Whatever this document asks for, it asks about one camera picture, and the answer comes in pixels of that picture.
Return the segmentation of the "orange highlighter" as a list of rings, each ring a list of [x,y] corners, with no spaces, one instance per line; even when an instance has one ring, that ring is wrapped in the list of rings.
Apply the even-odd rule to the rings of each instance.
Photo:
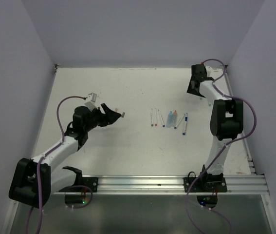
[[[176,126],[176,123],[177,123],[177,116],[178,116],[178,114],[177,114],[177,111],[175,110],[175,111],[173,112],[173,115],[172,115],[172,126],[173,126],[173,127]]]

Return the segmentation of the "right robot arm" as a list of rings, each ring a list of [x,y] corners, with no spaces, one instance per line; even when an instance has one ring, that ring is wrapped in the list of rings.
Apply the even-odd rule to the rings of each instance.
[[[237,139],[243,131],[243,102],[227,97],[222,90],[215,87],[214,81],[208,76],[203,64],[191,66],[187,92],[205,98],[212,104],[209,127],[213,142],[209,157],[202,168],[204,176],[199,179],[200,188],[207,192],[216,186],[214,176],[223,174],[230,142]]]

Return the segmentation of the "peach capped marker pen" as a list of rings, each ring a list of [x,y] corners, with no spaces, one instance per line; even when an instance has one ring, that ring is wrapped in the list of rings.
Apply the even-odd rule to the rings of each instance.
[[[154,126],[158,126],[158,121],[157,121],[157,109],[154,109],[154,113],[153,113],[153,119],[154,119]]]

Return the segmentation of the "light blue highlighter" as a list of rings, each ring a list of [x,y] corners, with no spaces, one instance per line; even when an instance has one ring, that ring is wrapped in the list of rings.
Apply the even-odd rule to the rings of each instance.
[[[166,121],[166,127],[170,128],[172,124],[172,117],[173,117],[173,112],[170,111],[167,116],[167,121]]]

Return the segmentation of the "purple capped marker pen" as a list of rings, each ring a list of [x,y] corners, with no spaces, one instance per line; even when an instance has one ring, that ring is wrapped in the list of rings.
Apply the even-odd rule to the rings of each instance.
[[[159,119],[160,119],[160,122],[161,122],[161,126],[165,127],[165,122],[164,122],[164,119],[163,119],[163,116],[162,116],[160,110],[158,110],[158,115],[159,115]]]

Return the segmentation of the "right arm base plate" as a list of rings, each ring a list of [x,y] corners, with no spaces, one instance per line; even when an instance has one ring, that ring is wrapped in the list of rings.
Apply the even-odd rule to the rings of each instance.
[[[187,192],[191,186],[191,193],[225,193],[228,191],[226,180],[223,177],[223,174],[212,175],[204,173],[196,182],[196,174],[191,171],[186,177],[183,178],[184,182],[184,191]]]

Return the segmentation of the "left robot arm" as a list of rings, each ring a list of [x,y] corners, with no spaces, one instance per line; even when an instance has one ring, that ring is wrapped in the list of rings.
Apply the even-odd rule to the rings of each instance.
[[[102,103],[99,108],[76,107],[64,138],[59,143],[34,158],[18,161],[8,196],[23,204],[41,208],[51,194],[70,189],[90,192],[85,187],[80,169],[64,166],[62,174],[52,177],[54,170],[69,156],[78,152],[88,140],[88,133],[96,127],[114,124],[124,115]]]

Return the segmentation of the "light blue capped marker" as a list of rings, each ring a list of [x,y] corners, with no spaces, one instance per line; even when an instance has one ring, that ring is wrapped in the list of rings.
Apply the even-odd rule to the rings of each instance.
[[[180,119],[177,121],[176,125],[174,126],[174,129],[177,129],[180,126],[184,118],[185,118],[185,114],[183,114],[182,117],[180,117]]]

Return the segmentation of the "dark blue capped marker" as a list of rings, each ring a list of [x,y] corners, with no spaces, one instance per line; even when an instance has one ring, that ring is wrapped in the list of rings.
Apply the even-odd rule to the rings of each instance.
[[[187,129],[187,123],[188,123],[188,113],[185,113],[184,115],[184,123],[183,123],[183,130],[182,130],[182,135],[186,135],[186,129]]]

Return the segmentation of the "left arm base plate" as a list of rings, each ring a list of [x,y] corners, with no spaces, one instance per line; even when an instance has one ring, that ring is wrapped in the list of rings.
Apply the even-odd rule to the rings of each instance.
[[[89,187],[93,193],[96,193],[98,187],[98,177],[83,177],[81,185]],[[90,191],[87,188],[72,188],[71,186],[66,186],[58,190],[58,192],[89,193]]]

